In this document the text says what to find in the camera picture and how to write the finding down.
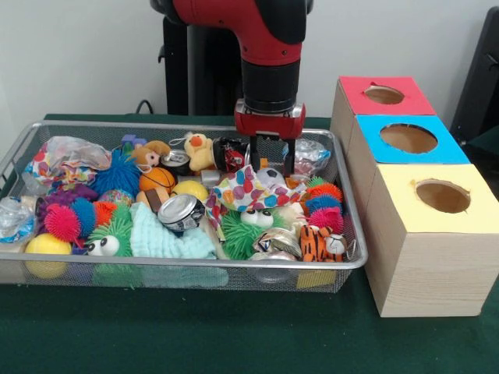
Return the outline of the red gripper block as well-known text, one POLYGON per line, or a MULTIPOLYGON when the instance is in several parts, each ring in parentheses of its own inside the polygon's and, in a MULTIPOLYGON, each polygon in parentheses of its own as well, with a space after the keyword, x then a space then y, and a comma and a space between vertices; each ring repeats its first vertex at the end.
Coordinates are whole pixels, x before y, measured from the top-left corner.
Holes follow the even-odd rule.
POLYGON ((259 113, 246 106, 243 99, 238 99, 234 110, 235 126, 249 139, 249 159, 254 170, 260 169, 258 139, 263 136, 277 136, 286 139, 283 148, 284 176, 291 176, 295 171, 296 141, 303 130, 306 117, 305 104, 296 104, 291 110, 281 113, 259 113))

